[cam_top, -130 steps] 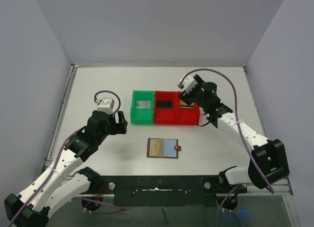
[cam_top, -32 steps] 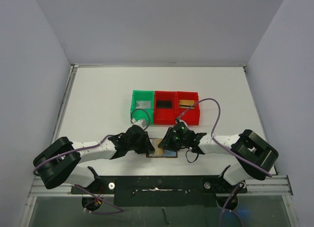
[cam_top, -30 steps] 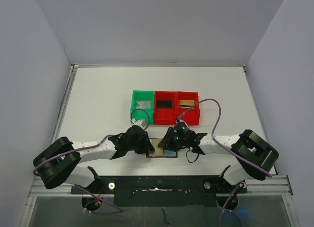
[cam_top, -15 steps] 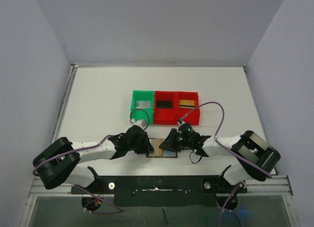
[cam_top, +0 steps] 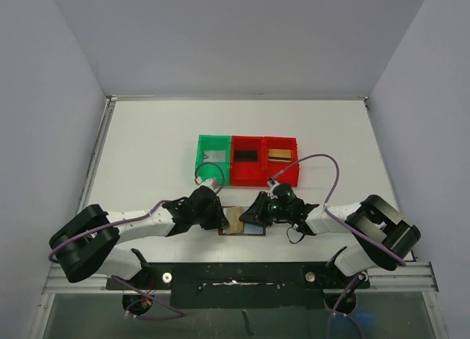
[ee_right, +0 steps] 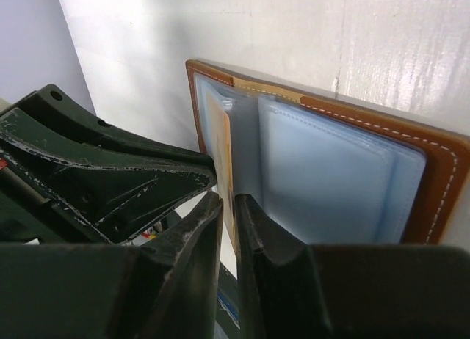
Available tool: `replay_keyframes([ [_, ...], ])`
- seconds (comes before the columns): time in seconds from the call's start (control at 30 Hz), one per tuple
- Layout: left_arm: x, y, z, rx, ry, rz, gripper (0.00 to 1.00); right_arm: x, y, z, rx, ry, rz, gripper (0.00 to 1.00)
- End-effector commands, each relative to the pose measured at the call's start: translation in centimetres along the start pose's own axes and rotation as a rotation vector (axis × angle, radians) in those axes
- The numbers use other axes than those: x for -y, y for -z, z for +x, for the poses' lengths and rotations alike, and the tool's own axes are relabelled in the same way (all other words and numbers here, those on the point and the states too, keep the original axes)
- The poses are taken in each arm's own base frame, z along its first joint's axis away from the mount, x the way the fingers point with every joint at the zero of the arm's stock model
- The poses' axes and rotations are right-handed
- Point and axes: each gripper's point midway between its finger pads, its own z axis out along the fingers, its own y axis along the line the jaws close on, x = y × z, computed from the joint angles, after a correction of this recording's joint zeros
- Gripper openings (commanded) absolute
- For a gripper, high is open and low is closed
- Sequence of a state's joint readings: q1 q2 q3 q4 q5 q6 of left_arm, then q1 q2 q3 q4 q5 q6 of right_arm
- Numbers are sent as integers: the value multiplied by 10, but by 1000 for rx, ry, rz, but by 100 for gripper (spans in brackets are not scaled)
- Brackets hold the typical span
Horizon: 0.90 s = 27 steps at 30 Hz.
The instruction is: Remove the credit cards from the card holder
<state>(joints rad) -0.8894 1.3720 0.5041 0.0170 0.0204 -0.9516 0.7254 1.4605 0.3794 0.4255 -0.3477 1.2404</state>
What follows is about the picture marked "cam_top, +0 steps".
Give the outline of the brown leather card holder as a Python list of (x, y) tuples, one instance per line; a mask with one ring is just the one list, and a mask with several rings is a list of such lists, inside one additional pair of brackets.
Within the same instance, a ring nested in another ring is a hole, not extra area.
[(241, 215), (246, 212), (247, 207), (230, 206), (224, 207), (223, 212), (229, 224), (218, 230), (219, 236), (266, 236), (266, 228), (260, 225), (252, 225), (241, 221)]

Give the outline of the card with dark stripe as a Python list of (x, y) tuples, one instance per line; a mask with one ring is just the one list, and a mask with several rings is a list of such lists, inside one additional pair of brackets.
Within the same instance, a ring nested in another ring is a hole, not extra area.
[(290, 162), (292, 160), (292, 151), (288, 149), (269, 149), (267, 158), (269, 161)]

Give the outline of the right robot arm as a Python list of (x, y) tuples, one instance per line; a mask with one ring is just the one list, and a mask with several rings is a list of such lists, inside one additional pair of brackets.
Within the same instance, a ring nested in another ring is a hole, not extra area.
[(341, 248), (327, 268), (329, 282), (337, 287), (370, 268), (393, 271), (403, 266), (405, 256), (421, 238), (417, 226), (376, 194), (350, 205), (310, 204), (297, 197), (287, 183), (260, 192), (239, 220), (263, 227), (288, 223), (305, 236), (353, 234), (356, 244)]

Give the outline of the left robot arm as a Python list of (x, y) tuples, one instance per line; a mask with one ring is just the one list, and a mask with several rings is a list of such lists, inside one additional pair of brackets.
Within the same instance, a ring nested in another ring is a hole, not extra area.
[(49, 239), (48, 259), (61, 266), (71, 283), (105, 274), (141, 288), (150, 277), (148, 262), (138, 249), (116, 246), (141, 238), (176, 236), (194, 225), (204, 230), (228, 226), (220, 198), (211, 187), (199, 186), (188, 197), (162, 200), (147, 211), (106, 212), (93, 204)]

